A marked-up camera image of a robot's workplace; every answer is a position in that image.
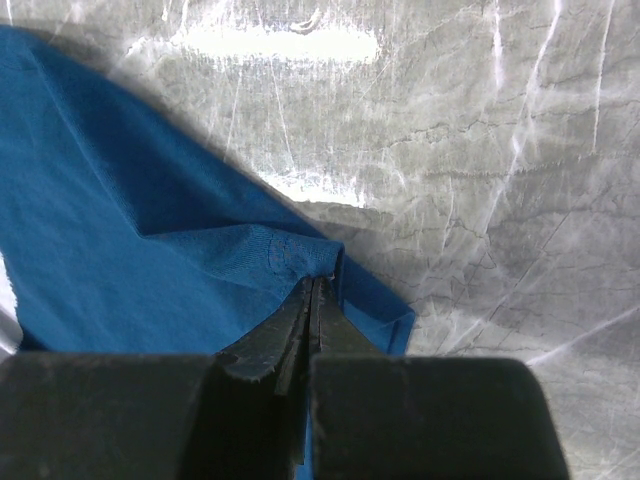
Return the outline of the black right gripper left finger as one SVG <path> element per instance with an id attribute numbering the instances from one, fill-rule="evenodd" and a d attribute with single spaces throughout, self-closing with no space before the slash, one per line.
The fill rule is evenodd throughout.
<path id="1" fill-rule="evenodd" d="M 21 353 L 1 366 L 5 479 L 291 479 L 313 283 L 214 355 Z"/>

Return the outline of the blue t shirt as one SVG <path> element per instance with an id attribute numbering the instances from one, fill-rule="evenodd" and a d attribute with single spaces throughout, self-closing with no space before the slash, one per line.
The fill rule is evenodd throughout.
<path id="1" fill-rule="evenodd" d="M 404 356 L 414 311 L 305 219 L 153 108 L 1 29 L 1 252 L 29 352 L 214 355 L 304 279 Z M 312 467 L 309 359 L 305 456 Z"/>

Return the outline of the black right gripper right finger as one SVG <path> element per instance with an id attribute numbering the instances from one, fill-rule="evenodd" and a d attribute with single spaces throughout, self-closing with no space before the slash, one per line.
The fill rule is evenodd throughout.
<path id="1" fill-rule="evenodd" d="M 565 479 L 542 388 L 508 358 L 391 356 L 342 313 L 329 280 L 310 303 L 317 479 Z"/>

